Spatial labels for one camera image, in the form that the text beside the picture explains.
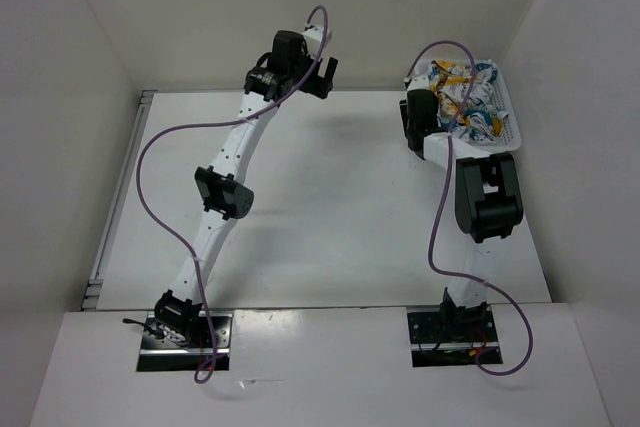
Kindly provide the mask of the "colourful printed shorts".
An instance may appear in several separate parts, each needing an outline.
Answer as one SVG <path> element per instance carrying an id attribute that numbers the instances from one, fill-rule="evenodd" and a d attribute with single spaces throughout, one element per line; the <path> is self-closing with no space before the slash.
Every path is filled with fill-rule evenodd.
<path id="1" fill-rule="evenodd" d="M 499 74 L 497 64 L 487 59 L 476 63 L 476 78 L 466 103 L 471 81 L 469 64 L 432 60 L 427 77 L 439 102 L 442 128 L 480 145 L 494 144 L 501 136 L 508 113 L 491 97 Z"/>

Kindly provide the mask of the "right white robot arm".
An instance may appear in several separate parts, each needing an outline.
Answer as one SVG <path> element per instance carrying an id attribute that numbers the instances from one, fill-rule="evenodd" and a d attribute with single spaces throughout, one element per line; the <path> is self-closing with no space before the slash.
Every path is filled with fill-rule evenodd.
<path id="1" fill-rule="evenodd" d="M 427 89 L 408 91 L 399 108 L 409 150 L 445 171 L 427 258 L 434 272 L 449 279 L 439 306 L 437 340 L 460 341 L 486 319 L 496 246 L 524 217 L 515 161 L 507 152 L 491 154 L 448 133 L 438 121 L 436 95 Z M 435 240 L 448 197 L 467 246 L 460 267 L 439 268 Z"/>

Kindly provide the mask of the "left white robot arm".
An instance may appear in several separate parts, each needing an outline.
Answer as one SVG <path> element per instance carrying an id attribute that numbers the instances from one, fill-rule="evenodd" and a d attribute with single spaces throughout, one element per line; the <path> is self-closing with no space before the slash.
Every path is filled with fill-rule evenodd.
<path id="1" fill-rule="evenodd" d="M 214 160 L 196 169 L 204 212 L 193 252 L 154 307 L 157 329 L 175 345 L 185 347 L 205 336 L 207 327 L 200 318 L 204 290 L 229 233 L 253 205 L 254 193 L 244 181 L 268 123 L 290 94 L 326 99 L 332 90 L 338 61 L 331 57 L 325 74 L 319 74 L 331 36 L 330 28 L 319 25 L 308 25 L 301 33 L 278 31 L 271 51 L 246 75 L 238 122 Z"/>

